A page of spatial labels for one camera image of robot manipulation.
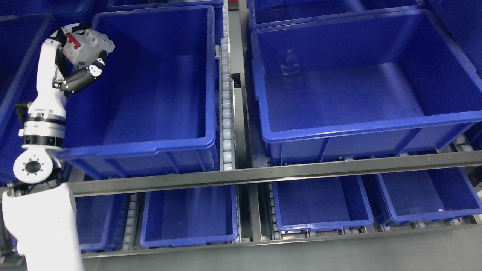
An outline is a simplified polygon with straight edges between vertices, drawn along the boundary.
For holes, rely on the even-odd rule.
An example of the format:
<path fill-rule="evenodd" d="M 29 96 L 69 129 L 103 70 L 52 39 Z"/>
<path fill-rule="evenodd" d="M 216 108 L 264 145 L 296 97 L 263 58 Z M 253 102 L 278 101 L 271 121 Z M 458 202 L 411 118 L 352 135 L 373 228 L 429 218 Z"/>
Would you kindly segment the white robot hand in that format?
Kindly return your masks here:
<path fill-rule="evenodd" d="M 69 24 L 60 27 L 60 34 L 64 38 L 77 38 L 91 27 L 91 23 Z M 101 51 L 93 63 L 77 69 L 64 79 L 62 70 L 67 64 L 60 45 L 60 42 L 53 39 L 46 39 L 41 45 L 36 80 L 37 96 L 28 109 L 31 117 L 64 121 L 67 116 L 65 93 L 75 94 L 82 91 L 103 73 L 107 51 Z"/>

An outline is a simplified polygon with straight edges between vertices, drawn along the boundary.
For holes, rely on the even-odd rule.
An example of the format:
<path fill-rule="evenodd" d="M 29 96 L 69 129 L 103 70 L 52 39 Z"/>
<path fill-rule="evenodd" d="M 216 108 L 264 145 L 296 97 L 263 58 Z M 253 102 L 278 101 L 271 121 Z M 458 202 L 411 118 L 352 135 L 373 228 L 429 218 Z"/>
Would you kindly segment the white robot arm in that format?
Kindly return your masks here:
<path fill-rule="evenodd" d="M 23 152 L 2 194 L 5 229 L 29 271 L 83 271 L 77 206 L 56 153 L 66 135 L 66 102 L 99 79 L 114 43 L 91 23 L 61 26 L 41 45 L 35 99 L 17 105 Z"/>

